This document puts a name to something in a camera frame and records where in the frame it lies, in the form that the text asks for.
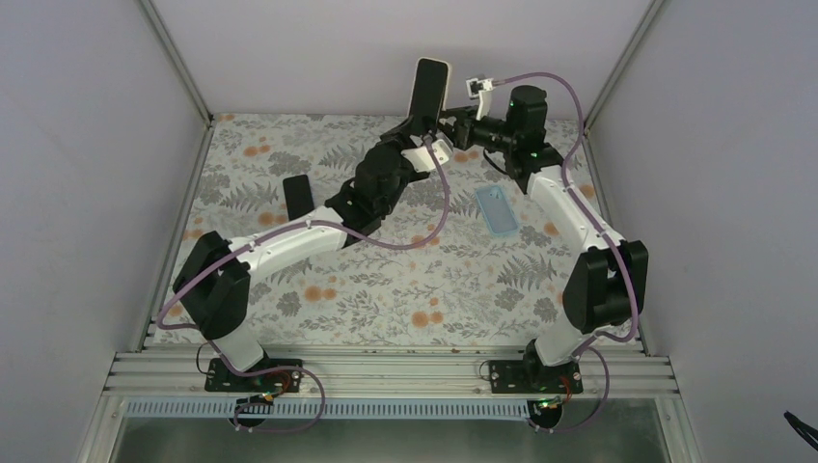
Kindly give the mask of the black phone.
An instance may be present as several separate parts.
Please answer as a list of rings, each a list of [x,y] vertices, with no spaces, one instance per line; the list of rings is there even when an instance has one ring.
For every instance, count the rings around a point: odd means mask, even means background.
[[[450,65],[447,62],[422,57],[415,70],[408,119],[409,133],[422,136],[436,129],[448,96]]]

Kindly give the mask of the light blue cased phone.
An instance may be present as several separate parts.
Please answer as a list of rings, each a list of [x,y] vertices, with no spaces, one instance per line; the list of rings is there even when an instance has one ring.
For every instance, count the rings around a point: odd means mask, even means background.
[[[302,218],[314,211],[314,198],[307,175],[286,177],[282,186],[289,221]]]

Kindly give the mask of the light blue phone case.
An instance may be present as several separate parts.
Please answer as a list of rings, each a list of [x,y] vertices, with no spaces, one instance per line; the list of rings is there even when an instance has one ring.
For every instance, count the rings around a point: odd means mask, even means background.
[[[476,190],[477,204],[487,229],[494,236],[508,236],[519,230],[519,223],[504,189],[497,184]]]

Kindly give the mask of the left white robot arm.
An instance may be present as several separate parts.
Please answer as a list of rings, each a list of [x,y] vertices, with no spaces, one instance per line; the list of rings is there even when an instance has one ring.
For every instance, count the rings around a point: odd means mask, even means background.
[[[268,231],[224,238],[202,235],[173,283],[173,297],[157,319],[163,330],[175,325],[164,317],[181,304],[213,347],[231,379],[246,391],[260,388],[268,374],[280,371],[245,323],[253,280],[264,279],[315,255],[359,242],[403,251],[403,244],[373,238],[394,212],[406,187],[441,172],[452,155],[448,137],[438,129],[411,133],[406,120],[380,137],[357,165],[355,175],[324,205]]]

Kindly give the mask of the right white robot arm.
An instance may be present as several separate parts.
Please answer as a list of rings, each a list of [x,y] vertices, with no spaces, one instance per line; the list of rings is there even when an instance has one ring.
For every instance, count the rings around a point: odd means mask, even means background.
[[[627,342],[636,336],[648,251],[615,231],[576,189],[568,159],[546,140],[546,92],[514,88],[505,117],[496,119],[489,115],[494,88],[490,78],[469,79],[467,93],[477,105],[444,111],[441,128],[459,149],[501,153],[505,174],[551,215],[576,258],[562,316],[527,344],[521,360],[490,365],[497,376],[493,393],[545,393],[575,378],[581,355],[597,339]]]

